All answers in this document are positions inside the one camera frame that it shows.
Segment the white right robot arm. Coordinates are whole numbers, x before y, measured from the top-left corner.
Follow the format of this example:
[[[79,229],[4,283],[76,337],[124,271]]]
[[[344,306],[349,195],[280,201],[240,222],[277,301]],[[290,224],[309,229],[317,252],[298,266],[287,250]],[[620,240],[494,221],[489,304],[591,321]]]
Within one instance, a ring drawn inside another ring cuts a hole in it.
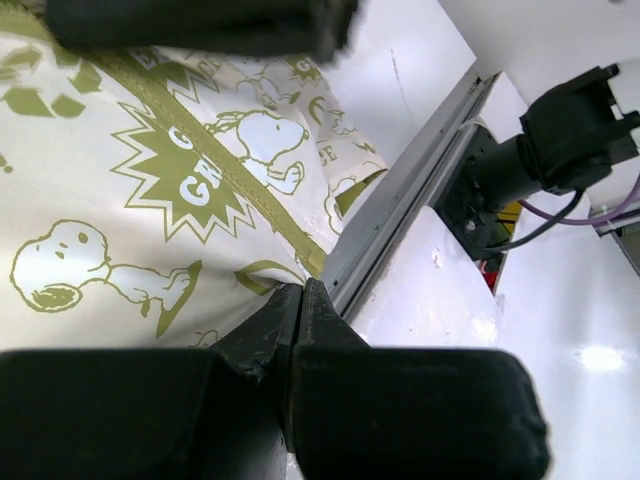
[[[308,54],[328,63],[348,43],[354,1],[41,1],[64,47],[161,45],[257,58]],[[469,157],[444,218],[475,260],[509,250],[488,229],[515,201],[585,191],[639,153],[639,63],[596,67],[538,98],[511,139]]]

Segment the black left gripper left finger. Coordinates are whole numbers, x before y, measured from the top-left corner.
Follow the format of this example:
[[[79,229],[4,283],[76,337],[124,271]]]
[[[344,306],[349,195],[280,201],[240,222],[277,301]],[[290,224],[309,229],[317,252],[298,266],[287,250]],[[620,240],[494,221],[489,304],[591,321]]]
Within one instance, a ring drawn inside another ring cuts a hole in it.
[[[207,348],[31,349],[1,356],[5,479],[282,479],[280,346],[303,290]]]

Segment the white foil covered board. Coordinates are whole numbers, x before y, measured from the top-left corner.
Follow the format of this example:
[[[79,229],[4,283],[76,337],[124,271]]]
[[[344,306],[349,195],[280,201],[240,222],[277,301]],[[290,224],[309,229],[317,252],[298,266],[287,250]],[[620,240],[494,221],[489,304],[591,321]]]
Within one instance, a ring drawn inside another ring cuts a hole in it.
[[[371,346],[491,347],[501,312],[476,264],[422,208],[351,318]]]

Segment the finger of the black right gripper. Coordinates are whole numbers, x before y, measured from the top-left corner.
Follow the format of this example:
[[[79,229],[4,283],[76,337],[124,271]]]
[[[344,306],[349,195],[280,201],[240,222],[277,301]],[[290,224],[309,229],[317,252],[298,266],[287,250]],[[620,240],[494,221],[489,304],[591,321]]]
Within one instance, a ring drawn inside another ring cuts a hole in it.
[[[347,47],[358,10],[345,0],[59,0],[45,2],[44,23],[71,49],[164,46],[327,63]]]

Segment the aluminium table edge rail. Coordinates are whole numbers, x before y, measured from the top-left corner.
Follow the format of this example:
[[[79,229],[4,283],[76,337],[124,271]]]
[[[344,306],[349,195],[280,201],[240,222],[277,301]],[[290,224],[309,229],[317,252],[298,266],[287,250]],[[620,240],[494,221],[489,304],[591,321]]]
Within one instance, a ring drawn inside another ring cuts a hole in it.
[[[322,281],[352,322],[417,211],[435,203],[473,139],[494,76],[469,70],[386,175],[376,180],[327,258]]]

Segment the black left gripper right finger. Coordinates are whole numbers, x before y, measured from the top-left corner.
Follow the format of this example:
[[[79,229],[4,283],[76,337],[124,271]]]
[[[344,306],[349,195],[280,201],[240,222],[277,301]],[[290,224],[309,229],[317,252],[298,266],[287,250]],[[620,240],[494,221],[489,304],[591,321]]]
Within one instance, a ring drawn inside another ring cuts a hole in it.
[[[289,419],[307,479],[541,479],[548,426],[512,354],[368,345],[324,284],[304,289]]]

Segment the cream green printed hooded jacket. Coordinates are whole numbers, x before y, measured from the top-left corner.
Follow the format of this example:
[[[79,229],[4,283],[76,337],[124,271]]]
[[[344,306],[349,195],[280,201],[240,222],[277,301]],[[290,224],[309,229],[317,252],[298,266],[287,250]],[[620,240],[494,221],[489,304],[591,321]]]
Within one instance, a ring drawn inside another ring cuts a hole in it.
[[[386,169],[306,56],[75,53],[1,5],[1,346],[208,347]]]

